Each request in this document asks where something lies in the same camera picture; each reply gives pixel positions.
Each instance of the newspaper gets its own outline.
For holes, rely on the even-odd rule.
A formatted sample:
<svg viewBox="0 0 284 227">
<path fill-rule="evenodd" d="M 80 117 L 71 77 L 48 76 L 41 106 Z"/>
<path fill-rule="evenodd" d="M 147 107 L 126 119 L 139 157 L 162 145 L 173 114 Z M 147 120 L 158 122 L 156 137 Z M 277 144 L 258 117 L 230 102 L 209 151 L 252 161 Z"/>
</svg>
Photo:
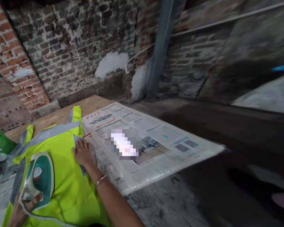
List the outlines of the newspaper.
<svg viewBox="0 0 284 227">
<path fill-rule="evenodd" d="M 225 147 L 117 102 L 82 117 L 85 139 L 93 144 L 100 170 L 128 195 L 181 169 L 222 152 Z M 141 157 L 120 160 L 113 151 L 112 129 L 136 129 Z"/>
<path fill-rule="evenodd" d="M 9 199 L 12 194 L 16 171 L 17 166 L 11 160 L 7 160 L 1 166 L 1 172 L 4 174 L 0 179 L 0 226 L 2 226 Z"/>
</svg>

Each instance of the concrete floor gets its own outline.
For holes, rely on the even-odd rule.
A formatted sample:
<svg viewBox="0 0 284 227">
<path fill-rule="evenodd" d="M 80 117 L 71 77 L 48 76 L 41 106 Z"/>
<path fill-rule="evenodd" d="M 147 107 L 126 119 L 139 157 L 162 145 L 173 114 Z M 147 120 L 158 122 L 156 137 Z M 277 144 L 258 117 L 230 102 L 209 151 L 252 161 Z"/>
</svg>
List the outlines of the concrete floor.
<svg viewBox="0 0 284 227">
<path fill-rule="evenodd" d="M 131 107 L 230 149 L 129 195 L 146 226 L 284 226 L 225 172 L 254 163 L 284 176 L 284 114 L 183 99 Z"/>
</svg>

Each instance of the iron cord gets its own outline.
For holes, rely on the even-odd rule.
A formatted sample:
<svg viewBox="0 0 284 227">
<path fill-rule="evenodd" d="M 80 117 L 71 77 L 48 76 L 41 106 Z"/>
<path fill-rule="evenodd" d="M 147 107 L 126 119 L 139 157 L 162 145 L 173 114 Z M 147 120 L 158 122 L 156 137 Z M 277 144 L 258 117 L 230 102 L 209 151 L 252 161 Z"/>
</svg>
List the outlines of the iron cord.
<svg viewBox="0 0 284 227">
<path fill-rule="evenodd" d="M 31 212 L 26 208 L 26 206 L 25 206 L 25 204 L 24 204 L 24 199 L 23 199 L 24 193 L 25 193 L 27 190 L 28 190 L 28 186 L 27 186 L 27 184 L 26 184 L 26 185 L 24 185 L 24 187 L 23 187 L 23 189 L 22 189 L 22 191 L 21 191 L 19 203 L 21 204 L 21 206 L 22 206 L 24 212 L 25 212 L 28 216 L 30 216 L 30 217 L 32 217 L 32 218 L 39 219 L 39 220 L 44 220 L 44 221 L 45 221 L 45 220 L 55 221 L 55 222 L 57 222 L 58 224 L 60 224 L 60 225 L 62 225 L 62 226 L 64 226 L 64 227 L 81 227 L 81 226 L 79 226 L 79 225 L 73 225 L 73 224 L 65 223 L 65 222 L 63 222 L 63 221 L 60 221 L 60 220 L 57 219 L 57 218 L 54 218 L 54 217 L 50 217 L 50 216 L 40 216 L 40 215 L 36 215 L 36 214 L 31 213 Z"/>
</svg>

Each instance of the white pipe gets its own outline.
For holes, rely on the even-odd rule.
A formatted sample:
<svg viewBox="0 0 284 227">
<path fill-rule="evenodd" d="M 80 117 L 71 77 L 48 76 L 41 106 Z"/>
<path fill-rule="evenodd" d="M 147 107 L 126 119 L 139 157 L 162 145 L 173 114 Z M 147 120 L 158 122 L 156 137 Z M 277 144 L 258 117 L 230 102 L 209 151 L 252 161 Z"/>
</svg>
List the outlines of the white pipe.
<svg viewBox="0 0 284 227">
<path fill-rule="evenodd" d="M 262 13 L 262 12 L 265 12 L 265 11 L 268 11 L 268 10 L 271 10 L 271 9 L 276 9 L 276 8 L 281 7 L 281 6 L 284 6 L 284 2 L 280 3 L 280 4 L 268 6 L 268 7 L 262 8 L 262 9 L 258 9 L 258 10 L 255 10 L 255 11 L 252 11 L 252 12 L 249 12 L 249 13 L 241 14 L 239 16 L 235 16 L 235 17 L 232 17 L 232 18 L 229 18 L 229 19 L 226 19 L 226 20 L 221 20 L 221 21 L 218 21 L 218 22 L 215 22 L 215 23 L 211 23 L 211 24 L 207 24 L 207 25 L 204 25 L 204 26 L 201 26 L 201 27 L 197 27 L 197 28 L 194 28 L 194 29 L 191 29 L 191 30 L 174 33 L 174 34 L 171 35 L 171 37 L 175 37 L 175 36 L 178 36 L 178 35 L 184 35 L 186 33 L 195 32 L 195 31 L 205 29 L 205 28 L 209 28 L 209 27 L 212 27 L 212 26 L 216 26 L 216 25 L 219 25 L 219 24 L 224 24 L 224 23 L 227 23 L 227 22 L 230 22 L 230 21 L 242 19 L 244 17 L 252 16 L 252 15 Z"/>
<path fill-rule="evenodd" d="M 124 63 L 124 68 L 125 68 L 125 73 L 128 74 L 128 70 L 127 70 L 127 64 L 133 60 L 135 57 L 137 57 L 138 55 L 142 54 L 144 51 L 148 50 L 149 48 L 151 48 L 154 45 L 154 43 L 148 47 L 146 47 L 144 50 L 141 50 L 139 53 L 137 53 L 134 57 L 130 58 L 127 62 Z"/>
<path fill-rule="evenodd" d="M 272 5 L 272 6 L 268 6 L 268 7 L 262 8 L 262 9 L 258 9 L 258 10 L 255 10 L 255 11 L 252 11 L 252 12 L 249 12 L 249 13 L 241 14 L 241 15 L 239 15 L 239 16 L 235 16 L 235 17 L 232 17 L 232 18 L 229 18 L 229 19 L 225 19 L 225 20 L 221 20 L 221 21 L 218 21 L 218 22 L 215 22 L 215 23 L 211 23 L 211 24 L 207 24 L 207 25 L 204 25 L 204 26 L 201 26 L 201 27 L 197 27 L 197 28 L 194 28 L 194 29 L 191 29 L 191 30 L 187 30 L 187 31 L 183 31 L 183 32 L 174 33 L 174 34 L 171 35 L 171 37 L 175 37 L 175 36 L 179 36 L 179 35 L 184 35 L 184 34 L 186 34 L 186 33 L 195 32 L 195 31 L 198 31 L 198 30 L 201 30 L 201 29 L 205 29 L 205 28 L 209 28 L 209 27 L 216 26 L 216 25 L 224 24 L 224 23 L 227 23 L 227 22 L 231 22 L 231 21 L 234 21 L 234 20 L 242 19 L 242 18 L 244 18 L 244 17 L 252 16 L 252 15 L 255 15 L 255 14 L 258 14 L 258 13 L 262 13 L 262 12 L 265 12 L 265 11 L 268 11 L 268 10 L 271 10 L 271 9 L 276 9 L 276 8 L 279 8 L 279 7 L 282 7 L 282 6 L 284 6 L 284 2 L 283 2 L 283 3 L 279 3 L 279 4 L 275 4 L 275 5 Z M 127 64 L 128 64 L 131 60 L 133 60 L 134 58 L 136 58 L 138 55 L 140 55 L 140 54 L 143 53 L 144 51 L 146 51 L 146 50 L 148 50 L 149 48 L 151 48 L 153 45 L 154 45 L 154 43 L 153 43 L 152 45 L 148 46 L 147 48 L 145 48 L 144 50 L 140 51 L 139 53 L 137 53 L 135 56 L 133 56 L 132 58 L 130 58 L 130 59 L 124 64 L 126 74 L 128 74 Z"/>
</svg>

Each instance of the hand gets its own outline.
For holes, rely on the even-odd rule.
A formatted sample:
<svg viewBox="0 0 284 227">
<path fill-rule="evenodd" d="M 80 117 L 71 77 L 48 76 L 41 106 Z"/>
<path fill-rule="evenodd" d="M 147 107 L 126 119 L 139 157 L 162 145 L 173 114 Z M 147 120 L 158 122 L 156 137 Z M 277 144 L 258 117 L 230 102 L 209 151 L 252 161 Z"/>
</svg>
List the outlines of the hand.
<svg viewBox="0 0 284 227">
<path fill-rule="evenodd" d="M 92 158 L 92 145 L 87 143 L 85 139 L 83 141 L 78 140 L 76 145 L 77 149 L 73 148 L 75 160 L 84 167 L 86 165 L 93 164 L 94 160 Z"/>
<path fill-rule="evenodd" d="M 16 196 L 13 213 L 9 220 L 8 227 L 21 227 L 28 217 L 28 215 L 22 209 L 21 204 L 19 203 L 20 193 L 21 192 L 19 192 L 19 194 Z M 40 202 L 41 199 L 42 199 L 42 193 L 39 193 L 32 200 L 24 201 L 24 204 L 26 208 L 31 212 L 33 208 Z"/>
</svg>

